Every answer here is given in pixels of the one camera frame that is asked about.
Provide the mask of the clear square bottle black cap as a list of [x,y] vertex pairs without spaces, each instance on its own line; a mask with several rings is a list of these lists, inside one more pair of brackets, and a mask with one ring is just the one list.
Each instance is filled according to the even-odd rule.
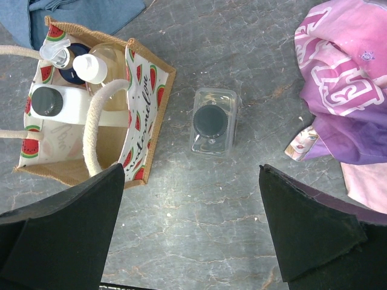
[[239,97],[229,89],[196,91],[189,149],[194,154],[224,158],[233,147]]

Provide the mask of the watermelon print jute bag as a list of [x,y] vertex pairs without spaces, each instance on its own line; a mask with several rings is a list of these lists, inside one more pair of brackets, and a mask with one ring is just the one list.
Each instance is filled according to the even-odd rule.
[[22,149],[18,172],[51,178],[74,186],[119,164],[125,188],[146,184],[176,71],[136,39],[127,41],[92,31],[78,24],[46,17],[49,27],[44,44],[69,39],[92,47],[113,42],[124,47],[126,78],[113,80],[99,89],[84,125],[42,120],[31,116],[34,85],[57,85],[84,89],[62,78],[39,51],[3,45],[1,54],[37,59],[24,112],[22,130],[2,130],[2,138],[19,138]]

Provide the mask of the white bottle black cap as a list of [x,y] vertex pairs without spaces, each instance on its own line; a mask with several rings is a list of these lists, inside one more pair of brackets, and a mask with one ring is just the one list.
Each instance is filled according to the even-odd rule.
[[67,124],[84,125],[92,97],[86,90],[37,84],[32,88],[32,117]]

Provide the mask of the dark blue orange pump bottle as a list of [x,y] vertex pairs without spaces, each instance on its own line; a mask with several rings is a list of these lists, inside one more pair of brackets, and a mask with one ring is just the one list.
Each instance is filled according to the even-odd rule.
[[84,85],[73,68],[73,61],[77,56],[88,54],[90,48],[82,43],[71,43],[69,39],[57,42],[48,41],[39,50],[41,58],[52,63],[59,70],[64,80],[75,85]]

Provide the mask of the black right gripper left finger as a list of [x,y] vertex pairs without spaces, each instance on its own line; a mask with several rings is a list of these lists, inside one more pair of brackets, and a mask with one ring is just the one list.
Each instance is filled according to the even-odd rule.
[[115,165],[1,214],[1,289],[98,289],[124,183]]

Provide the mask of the clear yellowish bottle white cap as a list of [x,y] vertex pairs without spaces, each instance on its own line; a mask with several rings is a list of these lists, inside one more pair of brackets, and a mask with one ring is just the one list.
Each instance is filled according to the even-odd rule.
[[73,60],[77,76],[85,81],[90,96],[113,80],[126,78],[124,47],[113,42],[100,43],[89,53]]

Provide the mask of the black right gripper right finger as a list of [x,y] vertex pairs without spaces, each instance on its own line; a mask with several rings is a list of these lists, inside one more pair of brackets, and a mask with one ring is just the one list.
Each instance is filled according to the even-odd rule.
[[385,289],[386,215],[265,164],[259,188],[282,280],[290,289]]

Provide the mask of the pink purple cloth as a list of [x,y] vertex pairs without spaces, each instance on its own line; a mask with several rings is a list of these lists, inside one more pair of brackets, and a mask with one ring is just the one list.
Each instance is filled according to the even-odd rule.
[[314,120],[285,149],[295,161],[330,155],[348,196],[386,212],[386,2],[327,1],[294,33]]

